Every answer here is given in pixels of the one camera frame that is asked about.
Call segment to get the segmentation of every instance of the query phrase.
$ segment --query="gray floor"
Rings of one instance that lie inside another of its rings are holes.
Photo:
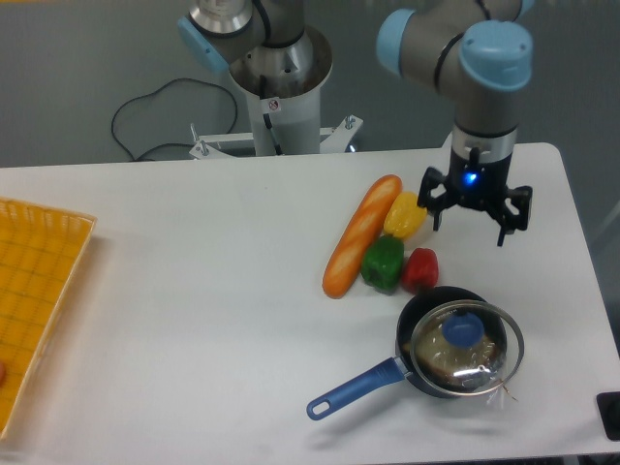
[[[323,91],[323,125],[364,118],[363,150],[439,146],[452,105],[399,81],[377,63],[379,27],[393,10],[428,8],[414,0],[311,0],[307,22],[330,41],[334,68]],[[185,1],[72,0],[0,5],[0,167],[124,162],[109,124],[125,101],[173,78],[201,78],[233,89],[194,62],[176,20]],[[547,141],[563,153],[591,246],[604,301],[620,342],[620,221],[597,228],[620,200],[620,2],[538,0],[520,21],[535,41],[534,77],[523,92],[519,141]],[[244,104],[235,132],[249,131]],[[212,89],[175,87],[118,120],[135,153],[166,141],[225,131],[230,102]],[[185,158],[184,150],[159,158]]]

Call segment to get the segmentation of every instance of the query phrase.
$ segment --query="orange tray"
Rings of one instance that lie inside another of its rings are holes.
[[[0,198],[0,439],[52,333],[97,219]]]

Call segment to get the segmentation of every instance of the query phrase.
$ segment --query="blue lid knob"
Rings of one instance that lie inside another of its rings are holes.
[[[484,21],[461,40],[459,59],[465,72],[492,90],[513,92],[532,76],[532,36],[513,22]]]
[[[442,334],[452,346],[469,349],[482,340],[484,325],[473,313],[452,315],[442,324]]]
[[[384,68],[401,76],[400,47],[409,18],[416,10],[396,10],[384,21],[377,36],[377,58]]]
[[[229,68],[228,62],[192,24],[192,21],[187,17],[182,17],[176,25],[181,39],[201,65],[213,73],[221,73]]]

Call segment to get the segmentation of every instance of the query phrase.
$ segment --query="black cable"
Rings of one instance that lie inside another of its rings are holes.
[[[259,98],[264,100],[266,98],[266,87],[267,87],[267,78],[264,75],[261,75],[259,78]],[[273,131],[273,124],[271,124],[271,117],[269,113],[263,113],[263,121],[264,125],[269,131],[269,135],[271,136],[271,143],[273,144],[273,149],[275,150],[276,155],[284,155],[282,151],[282,147],[280,146],[280,142],[278,142],[278,138],[275,137],[275,132]]]
[[[607,458],[603,465],[617,465],[620,463],[620,455],[614,454]]]
[[[478,4],[480,9],[482,10],[482,14],[484,15],[484,19],[489,21],[491,19],[491,12],[488,10],[488,8],[486,8],[486,5],[484,4],[484,0],[476,0],[476,3]]]
[[[129,158],[131,158],[132,162],[145,162],[145,161],[152,162],[154,160],[146,158],[146,156],[151,154],[151,153],[153,153],[156,150],[159,150],[160,148],[165,148],[165,147],[193,147],[194,146],[191,143],[167,142],[167,143],[162,143],[162,144],[157,145],[155,147],[149,148],[148,150],[146,150],[144,153],[142,153],[138,157],[135,157],[134,154],[131,152],[131,150],[129,148],[127,148],[125,146],[125,144],[123,144],[123,142],[121,142],[118,139],[118,137],[116,136],[116,133],[114,131],[114,123],[116,121],[116,117],[118,116],[118,113],[120,113],[121,110],[123,110],[125,107],[127,107],[128,105],[132,104],[133,102],[135,102],[137,100],[147,99],[149,97],[155,97],[157,94],[162,92],[164,89],[166,89],[166,88],[170,87],[171,85],[176,84],[178,82],[192,82],[194,84],[206,85],[207,87],[215,87],[216,89],[225,92],[231,98],[232,104],[234,106],[234,118],[232,119],[231,126],[229,127],[229,129],[226,132],[226,134],[230,134],[231,131],[233,130],[234,125],[236,124],[236,120],[238,118],[239,108],[238,108],[238,105],[237,105],[237,102],[236,102],[236,98],[234,97],[233,93],[231,93],[230,90],[228,90],[225,87],[222,87],[221,85],[214,84],[212,82],[205,82],[203,80],[193,79],[191,77],[178,77],[177,79],[173,79],[173,80],[165,83],[159,89],[155,90],[154,92],[151,92],[150,94],[140,95],[139,97],[135,97],[135,98],[133,98],[131,100],[128,100],[127,102],[125,102],[123,105],[121,105],[118,108],[118,110],[116,111],[116,113],[112,117],[112,121],[111,121],[111,124],[110,124],[110,131],[111,131],[111,134],[112,134],[112,138],[120,146],[120,148],[122,148],[125,151],[125,153],[127,153],[127,155],[129,155]]]

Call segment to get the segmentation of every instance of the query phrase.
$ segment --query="blue led light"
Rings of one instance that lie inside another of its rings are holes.
[[[478,174],[476,172],[466,172],[463,174],[463,183],[467,187],[473,186],[478,180]]]

